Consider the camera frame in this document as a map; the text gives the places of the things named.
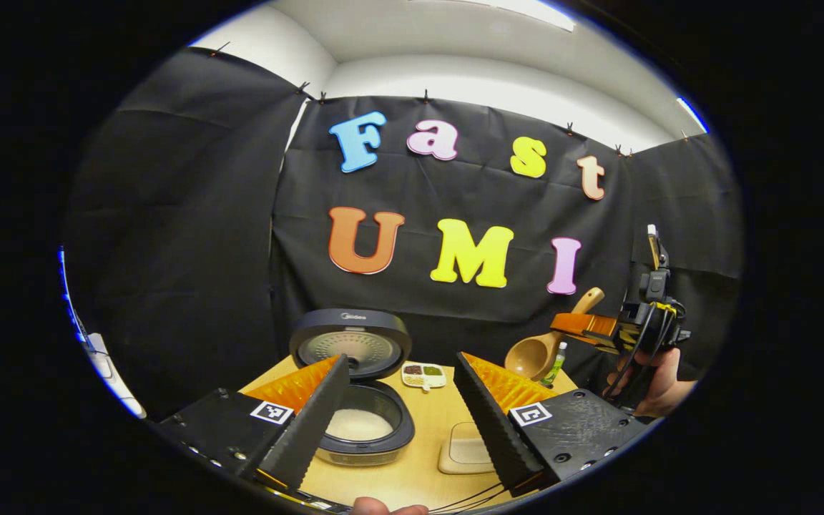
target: yellow letter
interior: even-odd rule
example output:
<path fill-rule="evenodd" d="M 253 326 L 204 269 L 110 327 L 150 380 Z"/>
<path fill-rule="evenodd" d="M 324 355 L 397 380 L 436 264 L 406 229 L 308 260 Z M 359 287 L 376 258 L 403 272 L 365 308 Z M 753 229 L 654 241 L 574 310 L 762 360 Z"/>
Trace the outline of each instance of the yellow letter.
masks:
<path fill-rule="evenodd" d="M 507 227 L 490 227 L 477 247 L 472 242 L 469 227 L 462 220 L 444 218 L 438 222 L 438 229 L 444 232 L 444 241 L 438 267 L 431 271 L 432 280 L 453 283 L 457 280 L 457 274 L 453 271 L 456 262 L 464 283 L 471 281 L 481 267 L 481 273 L 475 278 L 476 284 L 490 288 L 507 285 L 504 261 L 507 260 L 507 244 L 514 239 L 514 231 Z"/>
<path fill-rule="evenodd" d="M 514 140 L 514 155 L 511 156 L 511 167 L 515 173 L 527 177 L 540 177 L 546 173 L 546 160 L 540 156 L 546 155 L 546 145 L 538 139 L 520 136 Z"/>

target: wooden spoon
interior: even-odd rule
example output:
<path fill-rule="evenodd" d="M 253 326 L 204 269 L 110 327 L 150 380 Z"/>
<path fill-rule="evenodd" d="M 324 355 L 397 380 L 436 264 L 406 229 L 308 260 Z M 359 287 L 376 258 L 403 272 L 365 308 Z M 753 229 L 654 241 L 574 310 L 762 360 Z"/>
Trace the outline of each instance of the wooden spoon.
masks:
<path fill-rule="evenodd" d="M 578 300 L 572 313 L 586 313 L 593 306 L 599 303 L 604 297 L 604 293 L 599 288 L 593 287 Z M 546 377 L 552 364 L 555 362 L 555 355 L 559 351 L 559 343 L 564 337 L 560 330 L 550 330 L 545 335 L 530 336 L 516 343 L 507 351 L 504 358 L 504 368 L 514 372 L 518 376 L 530 378 L 533 381 Z"/>

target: blue light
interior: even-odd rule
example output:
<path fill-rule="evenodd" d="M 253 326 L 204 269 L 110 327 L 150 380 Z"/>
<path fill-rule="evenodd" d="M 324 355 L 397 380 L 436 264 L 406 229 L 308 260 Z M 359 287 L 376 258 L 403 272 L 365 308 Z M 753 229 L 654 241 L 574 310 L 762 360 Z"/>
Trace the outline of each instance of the blue light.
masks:
<path fill-rule="evenodd" d="M 701 130 L 704 131 L 705 134 L 707 134 L 707 127 L 704 127 L 703 121 L 701 121 L 699 115 L 695 113 L 695 110 L 691 108 L 689 102 L 686 102 L 685 99 L 683 99 L 682 97 L 676 98 L 676 102 L 680 103 L 681 107 L 685 109 L 687 113 L 689 113 L 689 116 L 695 119 L 695 123 L 697 123 L 699 127 L 701 127 Z"/>

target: small bottle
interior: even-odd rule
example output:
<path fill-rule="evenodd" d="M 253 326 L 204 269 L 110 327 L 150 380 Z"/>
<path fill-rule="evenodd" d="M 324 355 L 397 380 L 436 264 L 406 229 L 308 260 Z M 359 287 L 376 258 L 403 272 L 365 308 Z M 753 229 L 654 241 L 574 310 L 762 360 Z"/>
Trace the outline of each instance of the small bottle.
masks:
<path fill-rule="evenodd" d="M 552 369 L 549 369 L 549 374 L 545 378 L 540 379 L 539 384 L 546 388 L 552 388 L 552 381 L 555 381 L 555 376 L 559 375 L 561 365 L 565 362 L 565 349 L 568 348 L 567 342 L 559 343 L 559 354 L 555 356 L 555 363 L 552 364 Z"/>

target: rice cooker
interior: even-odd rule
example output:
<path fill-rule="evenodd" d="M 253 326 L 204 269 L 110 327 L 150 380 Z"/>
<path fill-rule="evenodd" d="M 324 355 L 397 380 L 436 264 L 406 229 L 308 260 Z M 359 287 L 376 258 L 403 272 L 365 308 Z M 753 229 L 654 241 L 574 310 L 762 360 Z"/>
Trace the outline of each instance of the rice cooker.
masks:
<path fill-rule="evenodd" d="M 289 350 L 299 368 L 341 354 L 349 362 L 350 385 L 316 456 L 343 466 L 395 461 L 415 436 L 415 424 L 395 389 L 376 379 L 408 359 L 405 323 L 377 310 L 314 310 L 295 324 Z"/>

